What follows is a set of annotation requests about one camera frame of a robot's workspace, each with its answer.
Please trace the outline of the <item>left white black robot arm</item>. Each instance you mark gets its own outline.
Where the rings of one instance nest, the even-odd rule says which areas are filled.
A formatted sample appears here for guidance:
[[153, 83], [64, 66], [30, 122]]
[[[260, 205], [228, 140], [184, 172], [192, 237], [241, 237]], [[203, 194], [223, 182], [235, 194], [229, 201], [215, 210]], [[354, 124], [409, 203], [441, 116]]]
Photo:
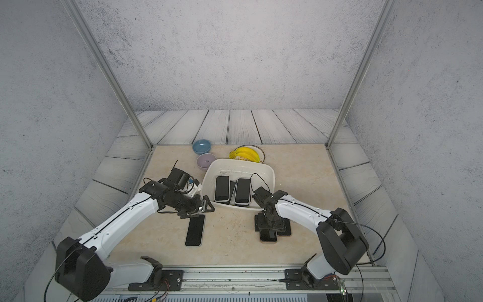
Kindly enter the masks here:
[[143, 256], [131, 264], [108, 264], [112, 250], [142, 221], [165, 207], [175, 209], [181, 218], [194, 218], [213, 212], [214, 206], [200, 188], [186, 193], [167, 179], [150, 181], [123, 208], [78, 239], [66, 237], [57, 247], [52, 280], [82, 301], [91, 301], [105, 289], [134, 285], [137, 289], [160, 291], [166, 286], [162, 264]]

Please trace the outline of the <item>black phone dark case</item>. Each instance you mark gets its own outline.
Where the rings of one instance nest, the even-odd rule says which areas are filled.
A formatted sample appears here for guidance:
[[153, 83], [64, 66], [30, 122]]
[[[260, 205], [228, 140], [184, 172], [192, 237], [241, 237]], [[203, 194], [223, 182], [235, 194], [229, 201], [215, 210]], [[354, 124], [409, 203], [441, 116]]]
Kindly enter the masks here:
[[235, 181], [230, 181], [230, 192], [229, 192], [229, 199], [226, 202], [227, 205], [231, 203], [231, 200], [233, 199], [233, 196], [235, 194], [235, 188], [236, 188], [236, 182]]

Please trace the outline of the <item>white plastic storage box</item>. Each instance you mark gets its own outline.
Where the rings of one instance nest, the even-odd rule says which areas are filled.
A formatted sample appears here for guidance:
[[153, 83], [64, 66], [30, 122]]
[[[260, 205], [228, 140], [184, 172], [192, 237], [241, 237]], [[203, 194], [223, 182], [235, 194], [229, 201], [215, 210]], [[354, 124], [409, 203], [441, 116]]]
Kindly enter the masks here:
[[234, 210], [244, 211], [261, 211], [261, 207], [251, 199], [249, 206], [235, 206], [235, 194], [229, 205], [217, 203], [215, 201], [215, 184], [217, 176], [228, 176], [230, 181], [237, 181], [240, 178], [251, 180], [251, 191], [263, 187], [265, 190], [274, 192], [275, 189], [275, 172], [272, 167], [266, 164], [260, 164], [249, 161], [240, 161], [235, 159], [217, 159], [206, 171], [202, 182], [201, 196], [208, 197], [212, 204], [216, 207], [232, 208]]

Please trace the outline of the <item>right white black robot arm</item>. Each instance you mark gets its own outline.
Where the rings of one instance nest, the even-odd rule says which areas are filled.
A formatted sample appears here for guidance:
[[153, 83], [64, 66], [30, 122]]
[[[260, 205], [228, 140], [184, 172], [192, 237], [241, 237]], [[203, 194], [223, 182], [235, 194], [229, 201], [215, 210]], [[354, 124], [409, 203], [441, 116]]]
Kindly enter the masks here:
[[262, 209], [255, 216], [255, 230], [261, 239], [290, 235], [291, 222], [317, 236], [322, 252], [310, 258], [302, 268], [308, 281], [318, 281], [333, 273], [349, 274], [369, 248], [358, 225], [342, 208], [321, 210], [285, 191], [270, 193], [263, 187], [255, 190], [252, 197]]

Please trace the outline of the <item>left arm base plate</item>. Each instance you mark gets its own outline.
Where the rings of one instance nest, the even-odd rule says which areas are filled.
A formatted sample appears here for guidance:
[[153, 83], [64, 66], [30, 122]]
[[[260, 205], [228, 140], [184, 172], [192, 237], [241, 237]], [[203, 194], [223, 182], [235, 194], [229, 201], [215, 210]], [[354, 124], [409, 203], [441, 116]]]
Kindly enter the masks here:
[[162, 269], [153, 272], [148, 280], [144, 283], [129, 284], [128, 291], [180, 291], [182, 287], [183, 276], [183, 270]]

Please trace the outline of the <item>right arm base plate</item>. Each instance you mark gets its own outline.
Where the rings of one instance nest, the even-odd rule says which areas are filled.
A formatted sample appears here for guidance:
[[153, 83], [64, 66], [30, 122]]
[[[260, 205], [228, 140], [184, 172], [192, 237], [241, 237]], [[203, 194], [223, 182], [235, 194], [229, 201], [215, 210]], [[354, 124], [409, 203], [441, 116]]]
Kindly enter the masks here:
[[287, 290], [315, 290], [315, 291], [336, 291], [340, 289], [338, 279], [332, 275], [322, 279], [316, 279], [307, 270], [286, 269], [284, 278], [279, 280], [284, 283]]

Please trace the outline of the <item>black phone cream case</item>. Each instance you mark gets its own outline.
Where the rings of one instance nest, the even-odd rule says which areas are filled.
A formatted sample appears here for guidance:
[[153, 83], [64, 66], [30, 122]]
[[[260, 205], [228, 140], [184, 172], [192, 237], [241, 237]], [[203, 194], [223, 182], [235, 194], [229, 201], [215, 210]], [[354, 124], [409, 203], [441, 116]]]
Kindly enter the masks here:
[[260, 230], [260, 241], [263, 243], [276, 243], [278, 237], [288, 237], [291, 236], [291, 225], [288, 223], [283, 230], [281, 231], [274, 231], [274, 230]]

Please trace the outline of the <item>black phone light blue case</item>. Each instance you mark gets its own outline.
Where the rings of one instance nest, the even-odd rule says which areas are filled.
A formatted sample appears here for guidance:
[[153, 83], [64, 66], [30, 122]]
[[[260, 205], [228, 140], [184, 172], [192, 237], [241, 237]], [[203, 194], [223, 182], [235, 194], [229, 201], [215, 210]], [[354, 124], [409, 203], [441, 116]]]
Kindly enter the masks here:
[[186, 235], [185, 246], [198, 247], [203, 239], [203, 230], [205, 226], [205, 215], [190, 218]]

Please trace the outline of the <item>black phone pink case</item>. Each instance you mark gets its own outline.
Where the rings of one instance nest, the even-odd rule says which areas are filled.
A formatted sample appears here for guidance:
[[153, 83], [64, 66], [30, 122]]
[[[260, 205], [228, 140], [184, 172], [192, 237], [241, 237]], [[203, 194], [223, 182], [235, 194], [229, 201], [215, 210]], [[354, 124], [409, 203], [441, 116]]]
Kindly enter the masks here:
[[235, 206], [246, 207], [251, 202], [251, 180], [240, 178], [236, 181]]

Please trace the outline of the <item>black phone white case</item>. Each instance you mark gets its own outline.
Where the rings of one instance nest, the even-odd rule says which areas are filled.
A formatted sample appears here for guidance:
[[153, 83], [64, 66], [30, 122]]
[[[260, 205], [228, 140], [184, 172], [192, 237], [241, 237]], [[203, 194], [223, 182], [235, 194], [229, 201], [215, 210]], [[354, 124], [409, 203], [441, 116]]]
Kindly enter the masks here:
[[230, 178], [228, 176], [216, 177], [215, 201], [222, 204], [230, 202]]

